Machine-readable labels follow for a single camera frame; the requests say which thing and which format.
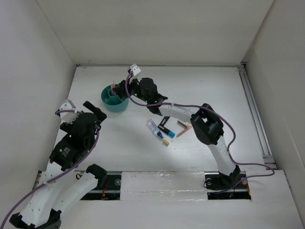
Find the pink highlighter clear cap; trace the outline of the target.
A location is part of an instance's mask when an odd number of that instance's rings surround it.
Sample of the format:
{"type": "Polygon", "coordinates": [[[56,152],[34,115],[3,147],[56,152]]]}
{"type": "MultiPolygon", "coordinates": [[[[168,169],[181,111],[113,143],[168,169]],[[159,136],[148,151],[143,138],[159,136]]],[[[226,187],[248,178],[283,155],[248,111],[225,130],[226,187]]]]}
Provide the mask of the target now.
{"type": "Polygon", "coordinates": [[[109,95],[110,96],[115,96],[115,92],[113,90],[113,88],[111,87],[110,90],[109,90],[109,95]]]}

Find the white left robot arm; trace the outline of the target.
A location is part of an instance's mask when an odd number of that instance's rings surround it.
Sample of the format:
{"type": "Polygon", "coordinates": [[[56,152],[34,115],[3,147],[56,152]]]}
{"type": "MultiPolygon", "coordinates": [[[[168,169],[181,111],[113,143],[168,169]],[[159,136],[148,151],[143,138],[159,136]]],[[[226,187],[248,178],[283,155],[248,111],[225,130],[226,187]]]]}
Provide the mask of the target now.
{"type": "Polygon", "coordinates": [[[107,115],[100,108],[86,101],[88,112],[78,111],[66,100],[55,112],[62,120],[60,129],[66,134],[53,148],[41,184],[24,196],[27,206],[19,213],[10,211],[6,219],[18,229],[58,229],[64,213],[92,189],[106,185],[107,171],[97,164],[88,166],[77,182],[64,194],[61,190],[75,169],[95,148],[101,123],[107,115]]]}

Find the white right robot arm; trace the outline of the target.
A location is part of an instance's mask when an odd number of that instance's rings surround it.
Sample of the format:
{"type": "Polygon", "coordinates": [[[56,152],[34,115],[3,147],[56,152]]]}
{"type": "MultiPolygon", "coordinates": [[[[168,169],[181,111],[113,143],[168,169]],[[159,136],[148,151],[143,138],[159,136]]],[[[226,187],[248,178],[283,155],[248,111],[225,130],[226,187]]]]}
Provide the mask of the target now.
{"type": "Polygon", "coordinates": [[[191,124],[197,139],[208,146],[218,167],[218,174],[206,178],[208,189],[223,193],[241,182],[241,170],[231,157],[224,139],[223,121],[209,104],[197,106],[170,103],[168,97],[158,92],[151,78],[127,78],[113,87],[113,91],[121,99],[131,99],[134,96],[142,100],[142,106],[153,114],[173,117],[191,124]]]}

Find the teal round desk organizer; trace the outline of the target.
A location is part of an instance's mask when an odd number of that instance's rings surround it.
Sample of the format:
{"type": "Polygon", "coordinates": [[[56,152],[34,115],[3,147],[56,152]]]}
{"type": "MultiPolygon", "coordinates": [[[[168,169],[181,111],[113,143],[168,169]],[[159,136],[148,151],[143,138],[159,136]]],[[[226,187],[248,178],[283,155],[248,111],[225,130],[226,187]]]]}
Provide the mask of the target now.
{"type": "Polygon", "coordinates": [[[105,108],[112,113],[123,112],[129,103],[129,99],[121,99],[118,95],[112,95],[112,86],[105,87],[101,93],[101,100],[105,108]]]}

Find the clear glue bottle blue cap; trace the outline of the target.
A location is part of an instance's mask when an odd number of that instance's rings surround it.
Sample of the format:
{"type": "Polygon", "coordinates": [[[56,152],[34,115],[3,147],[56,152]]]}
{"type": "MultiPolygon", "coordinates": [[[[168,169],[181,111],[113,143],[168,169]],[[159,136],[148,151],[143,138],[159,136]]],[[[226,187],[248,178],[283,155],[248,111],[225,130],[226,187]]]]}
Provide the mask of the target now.
{"type": "Polygon", "coordinates": [[[159,130],[159,128],[152,119],[147,121],[147,126],[156,136],[158,136],[160,139],[164,139],[161,131],[159,130]]]}

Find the black marker pink cap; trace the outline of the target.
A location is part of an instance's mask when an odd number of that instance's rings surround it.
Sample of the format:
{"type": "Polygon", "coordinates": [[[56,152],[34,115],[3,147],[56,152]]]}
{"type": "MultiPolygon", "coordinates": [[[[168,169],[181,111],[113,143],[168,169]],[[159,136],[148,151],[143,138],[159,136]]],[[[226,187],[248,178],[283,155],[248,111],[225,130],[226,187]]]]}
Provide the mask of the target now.
{"type": "Polygon", "coordinates": [[[164,116],[162,121],[159,123],[159,126],[165,126],[165,124],[168,122],[169,120],[169,116],[164,116]]]}

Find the black marker blue cap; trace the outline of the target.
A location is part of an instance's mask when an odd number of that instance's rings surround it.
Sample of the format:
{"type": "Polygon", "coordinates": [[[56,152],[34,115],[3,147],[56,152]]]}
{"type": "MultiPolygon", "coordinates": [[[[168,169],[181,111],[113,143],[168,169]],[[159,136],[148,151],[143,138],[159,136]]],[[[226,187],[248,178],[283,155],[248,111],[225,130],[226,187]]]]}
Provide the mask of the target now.
{"type": "Polygon", "coordinates": [[[168,128],[162,126],[162,125],[158,125],[158,128],[165,133],[167,136],[169,136],[170,138],[174,138],[175,137],[175,133],[172,132],[171,130],[169,130],[168,128]]]}

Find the aluminium side rail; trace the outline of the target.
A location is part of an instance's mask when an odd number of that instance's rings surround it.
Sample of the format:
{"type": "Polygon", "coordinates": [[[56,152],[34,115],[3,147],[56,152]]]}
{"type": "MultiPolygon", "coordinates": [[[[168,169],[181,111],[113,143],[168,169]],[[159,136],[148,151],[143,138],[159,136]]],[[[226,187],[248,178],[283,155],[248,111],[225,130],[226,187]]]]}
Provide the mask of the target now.
{"type": "Polygon", "coordinates": [[[246,62],[241,62],[238,66],[237,66],[237,70],[240,76],[240,80],[244,89],[244,93],[248,102],[248,106],[250,109],[250,113],[255,125],[255,129],[256,129],[256,133],[260,142],[260,146],[261,146],[261,151],[262,151],[262,157],[263,157],[263,161],[264,163],[271,167],[274,170],[277,170],[277,166],[272,154],[272,150],[269,146],[269,142],[266,136],[266,132],[255,102],[255,98],[254,98],[254,94],[252,92],[251,86],[250,86],[250,82],[249,79],[247,77],[247,72],[246,72],[246,62]]]}

